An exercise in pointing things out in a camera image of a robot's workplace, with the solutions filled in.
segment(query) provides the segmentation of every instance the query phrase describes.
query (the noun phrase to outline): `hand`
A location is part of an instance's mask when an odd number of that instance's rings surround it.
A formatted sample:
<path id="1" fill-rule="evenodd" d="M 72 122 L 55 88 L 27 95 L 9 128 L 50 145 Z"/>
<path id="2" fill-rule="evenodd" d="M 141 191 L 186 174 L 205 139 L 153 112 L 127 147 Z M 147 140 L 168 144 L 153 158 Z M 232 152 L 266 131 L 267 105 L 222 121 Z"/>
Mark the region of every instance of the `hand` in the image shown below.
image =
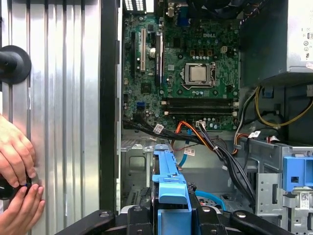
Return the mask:
<path id="1" fill-rule="evenodd" d="M 31 142 L 12 123 L 0 115 L 0 174 L 17 188 L 26 184 L 26 173 L 36 176 L 35 150 Z"/>
<path id="2" fill-rule="evenodd" d="M 45 207 L 41 200 L 44 188 L 33 185 L 25 196 L 26 190 L 22 187 L 0 215 L 0 235 L 25 235 L 40 219 Z"/>

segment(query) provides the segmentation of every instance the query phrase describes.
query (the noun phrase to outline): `cpu socket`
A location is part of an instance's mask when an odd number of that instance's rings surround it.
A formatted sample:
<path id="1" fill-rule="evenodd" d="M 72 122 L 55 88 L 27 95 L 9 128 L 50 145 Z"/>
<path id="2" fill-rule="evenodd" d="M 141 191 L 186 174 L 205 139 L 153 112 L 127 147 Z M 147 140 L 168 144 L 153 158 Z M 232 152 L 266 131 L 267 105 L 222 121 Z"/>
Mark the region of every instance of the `cpu socket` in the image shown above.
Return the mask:
<path id="1" fill-rule="evenodd" d="M 213 87 L 215 81 L 215 63 L 186 64 L 181 78 L 188 86 Z"/>

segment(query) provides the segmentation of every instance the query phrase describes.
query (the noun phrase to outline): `dell logo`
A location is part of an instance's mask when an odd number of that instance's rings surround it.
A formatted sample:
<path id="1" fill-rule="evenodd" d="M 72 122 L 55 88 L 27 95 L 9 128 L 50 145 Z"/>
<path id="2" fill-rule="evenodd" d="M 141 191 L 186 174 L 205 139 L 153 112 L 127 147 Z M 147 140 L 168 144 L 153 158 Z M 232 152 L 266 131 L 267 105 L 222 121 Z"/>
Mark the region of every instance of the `dell logo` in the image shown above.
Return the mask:
<path id="1" fill-rule="evenodd" d="M 204 38 L 216 38 L 215 33 L 204 33 Z"/>

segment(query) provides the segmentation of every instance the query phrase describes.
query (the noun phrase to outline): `circuit board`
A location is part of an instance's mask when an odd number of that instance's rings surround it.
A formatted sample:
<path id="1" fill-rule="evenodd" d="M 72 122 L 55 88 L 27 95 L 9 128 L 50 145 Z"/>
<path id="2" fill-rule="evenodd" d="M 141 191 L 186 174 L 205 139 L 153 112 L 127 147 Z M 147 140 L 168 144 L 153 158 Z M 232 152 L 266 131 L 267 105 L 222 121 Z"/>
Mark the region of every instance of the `circuit board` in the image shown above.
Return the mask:
<path id="1" fill-rule="evenodd" d="M 130 15 L 124 23 L 125 119 L 141 113 L 149 124 L 159 123 L 170 130 L 175 130 L 180 120 L 192 124 L 204 121 L 208 131 L 236 129 L 237 20 L 196 21 L 185 27 L 165 20 L 160 26 L 153 15 Z M 158 71 L 160 40 L 162 67 Z M 161 80 L 156 82 L 159 72 Z"/>

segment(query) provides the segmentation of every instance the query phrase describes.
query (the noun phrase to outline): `ribbed metal surface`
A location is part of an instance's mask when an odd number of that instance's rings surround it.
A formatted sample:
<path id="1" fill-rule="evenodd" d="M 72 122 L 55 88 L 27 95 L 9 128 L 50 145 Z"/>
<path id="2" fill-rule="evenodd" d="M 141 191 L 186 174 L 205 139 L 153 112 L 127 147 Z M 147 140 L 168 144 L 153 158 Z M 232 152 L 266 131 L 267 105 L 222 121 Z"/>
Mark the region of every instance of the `ribbed metal surface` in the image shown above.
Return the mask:
<path id="1" fill-rule="evenodd" d="M 99 208 L 100 2 L 2 0 L 2 45 L 25 49 L 30 77 L 3 84 L 3 115 L 36 150 L 53 235 Z"/>

